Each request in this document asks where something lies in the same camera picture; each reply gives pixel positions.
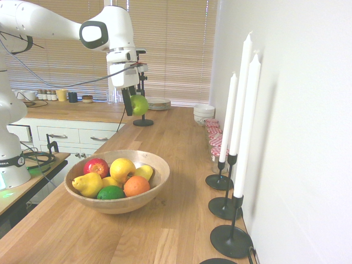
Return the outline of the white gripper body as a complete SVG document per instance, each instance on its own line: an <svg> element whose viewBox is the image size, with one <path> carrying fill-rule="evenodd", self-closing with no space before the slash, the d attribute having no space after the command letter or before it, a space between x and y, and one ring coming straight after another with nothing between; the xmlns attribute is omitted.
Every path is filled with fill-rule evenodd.
<svg viewBox="0 0 352 264"><path fill-rule="evenodd" d="M137 67L131 63L118 63L109 66L109 75L114 87L122 89L139 83Z"/></svg>

